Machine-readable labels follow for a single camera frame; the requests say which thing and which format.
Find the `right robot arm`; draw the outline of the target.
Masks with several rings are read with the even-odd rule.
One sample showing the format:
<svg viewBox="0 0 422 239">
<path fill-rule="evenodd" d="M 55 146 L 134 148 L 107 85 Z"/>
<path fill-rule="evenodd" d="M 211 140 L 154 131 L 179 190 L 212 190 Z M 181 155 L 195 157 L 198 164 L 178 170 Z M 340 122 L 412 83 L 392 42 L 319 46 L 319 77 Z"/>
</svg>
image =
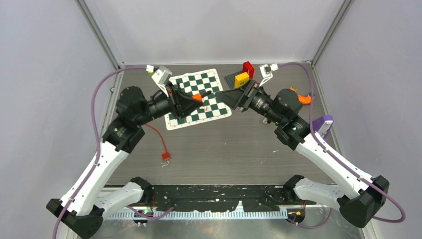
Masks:
<svg viewBox="0 0 422 239">
<path fill-rule="evenodd" d="M 385 204 L 389 181 L 358 169 L 329 146 L 313 125 L 299 116 L 303 105 L 295 91 L 281 89 L 271 98 L 263 87 L 249 82 L 219 91 L 214 97 L 233 110 L 251 109 L 274 123 L 274 133 L 282 144 L 309 159 L 335 182 L 327 185 L 295 175 L 284 184 L 288 203 L 294 205 L 303 200 L 329 206 L 358 228 L 364 228 Z"/>
</svg>

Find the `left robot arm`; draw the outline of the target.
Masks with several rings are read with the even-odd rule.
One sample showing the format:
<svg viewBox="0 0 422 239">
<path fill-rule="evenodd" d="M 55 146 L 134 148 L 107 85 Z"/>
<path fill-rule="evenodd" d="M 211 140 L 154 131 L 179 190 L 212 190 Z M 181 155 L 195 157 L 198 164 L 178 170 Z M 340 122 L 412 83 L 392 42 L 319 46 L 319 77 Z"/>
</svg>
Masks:
<svg viewBox="0 0 422 239">
<path fill-rule="evenodd" d="M 132 178 L 122 188 L 100 196 L 102 188 L 117 167 L 132 153 L 143 138 L 143 126 L 166 114 L 183 119 L 203 105 L 205 94 L 185 93 L 168 83 L 146 99 L 137 86 L 121 91 L 116 102 L 117 117 L 102 137 L 97 137 L 97 151 L 80 178 L 60 199 L 51 199 L 47 210 L 63 223 L 68 239 L 89 239 L 103 221 L 126 206 L 152 202 L 153 188 L 146 180 Z"/>
</svg>

